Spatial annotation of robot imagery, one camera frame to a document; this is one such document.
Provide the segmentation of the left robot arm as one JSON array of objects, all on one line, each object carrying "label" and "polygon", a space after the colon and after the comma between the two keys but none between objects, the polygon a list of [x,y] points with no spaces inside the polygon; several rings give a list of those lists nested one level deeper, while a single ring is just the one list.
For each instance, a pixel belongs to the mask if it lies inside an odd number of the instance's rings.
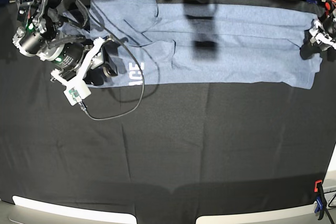
[{"label": "left robot arm", "polygon": [[326,52],[327,61],[335,61],[335,0],[306,0],[324,8],[324,14],[313,20],[312,27],[307,30],[306,38],[300,48],[303,60],[314,54]]}]

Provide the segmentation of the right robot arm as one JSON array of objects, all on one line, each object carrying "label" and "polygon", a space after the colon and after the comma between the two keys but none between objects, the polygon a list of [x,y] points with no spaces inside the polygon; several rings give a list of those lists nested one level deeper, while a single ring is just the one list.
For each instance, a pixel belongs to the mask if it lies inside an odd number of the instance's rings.
[{"label": "right robot arm", "polygon": [[56,66],[57,78],[70,81],[82,68],[94,39],[89,35],[89,16],[83,5],[75,1],[81,18],[58,13],[63,0],[16,0],[18,28],[13,44],[27,57],[37,56]]}]

